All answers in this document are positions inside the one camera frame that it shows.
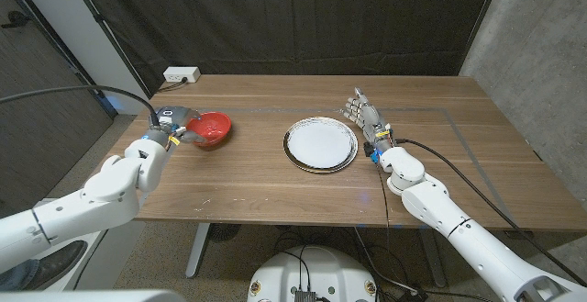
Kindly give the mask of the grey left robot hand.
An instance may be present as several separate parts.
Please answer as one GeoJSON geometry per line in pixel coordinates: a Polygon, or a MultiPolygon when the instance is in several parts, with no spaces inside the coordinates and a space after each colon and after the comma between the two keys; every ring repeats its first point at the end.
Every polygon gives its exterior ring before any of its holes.
{"type": "Polygon", "coordinates": [[[160,125],[156,127],[149,117],[150,128],[144,139],[154,140],[162,146],[167,146],[169,138],[179,142],[206,142],[206,138],[187,128],[195,119],[201,121],[202,116],[196,109],[184,106],[164,106],[155,110],[160,125]]]}

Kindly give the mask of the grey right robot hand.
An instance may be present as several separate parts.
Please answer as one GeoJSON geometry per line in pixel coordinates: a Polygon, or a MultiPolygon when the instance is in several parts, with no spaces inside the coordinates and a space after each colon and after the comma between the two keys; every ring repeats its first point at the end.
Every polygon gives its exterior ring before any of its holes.
{"type": "Polygon", "coordinates": [[[355,95],[347,100],[343,108],[344,117],[362,130],[366,141],[375,150],[385,152],[391,149],[394,146],[391,126],[359,87],[354,92],[355,95]]]}

